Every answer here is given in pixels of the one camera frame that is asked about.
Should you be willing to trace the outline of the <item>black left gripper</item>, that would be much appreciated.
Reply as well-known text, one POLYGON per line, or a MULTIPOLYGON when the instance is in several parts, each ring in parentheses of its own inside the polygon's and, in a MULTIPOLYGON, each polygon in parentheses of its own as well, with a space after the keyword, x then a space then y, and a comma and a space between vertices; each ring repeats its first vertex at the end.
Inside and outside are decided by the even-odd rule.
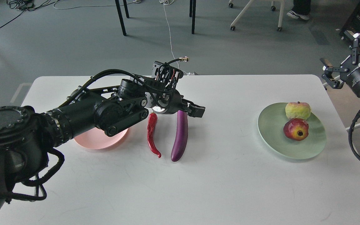
POLYGON ((175 90, 169 95, 168 100, 163 102, 163 98, 159 101, 159 105, 152 107, 152 111, 157 114, 175 114, 177 111, 183 111, 189 117, 202 118, 206 107, 197 105, 192 101, 184 99, 183 96, 175 90))

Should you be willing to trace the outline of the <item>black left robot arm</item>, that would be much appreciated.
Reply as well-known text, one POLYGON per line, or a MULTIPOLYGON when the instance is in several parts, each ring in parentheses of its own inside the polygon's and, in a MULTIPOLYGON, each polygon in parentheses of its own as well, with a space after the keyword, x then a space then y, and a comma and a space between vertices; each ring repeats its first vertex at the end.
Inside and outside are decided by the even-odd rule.
POLYGON ((159 62, 151 77, 104 70, 45 113, 31 106, 0 107, 0 209, 13 199, 44 200, 43 184, 64 163, 56 147, 93 128, 112 137, 146 119, 150 108, 158 114, 182 111, 202 117, 205 107, 176 90, 183 71, 171 63, 178 61, 188 57, 159 62))

